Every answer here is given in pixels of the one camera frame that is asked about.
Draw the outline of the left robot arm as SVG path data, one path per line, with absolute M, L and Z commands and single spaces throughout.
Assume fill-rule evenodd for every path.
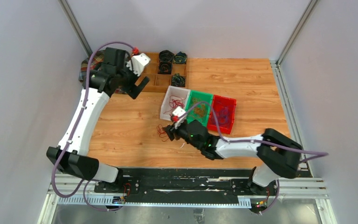
M 73 119 L 58 145 L 47 150 L 54 171 L 87 181 L 106 182 L 106 187 L 113 193 L 124 188 L 120 169 L 88 156 L 90 140 L 103 108 L 116 89 L 136 99 L 145 88 L 148 77 L 144 77 L 139 85 L 136 82 L 150 62 L 146 54 L 136 50 L 131 55 L 126 50 L 109 47 L 104 50 L 103 61 L 95 67 L 92 67 L 93 59 L 89 59 L 81 99 Z

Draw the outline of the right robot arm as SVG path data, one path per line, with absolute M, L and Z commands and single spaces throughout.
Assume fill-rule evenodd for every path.
M 183 139 L 210 160 L 231 157 L 258 157 L 263 164 L 254 169 L 248 189 L 261 194 L 274 180 L 283 177 L 294 179 L 300 163 L 302 146 L 275 129 L 241 138 L 220 137 L 210 134 L 206 127 L 194 120 L 190 123 L 173 123 L 163 127 L 171 141 Z

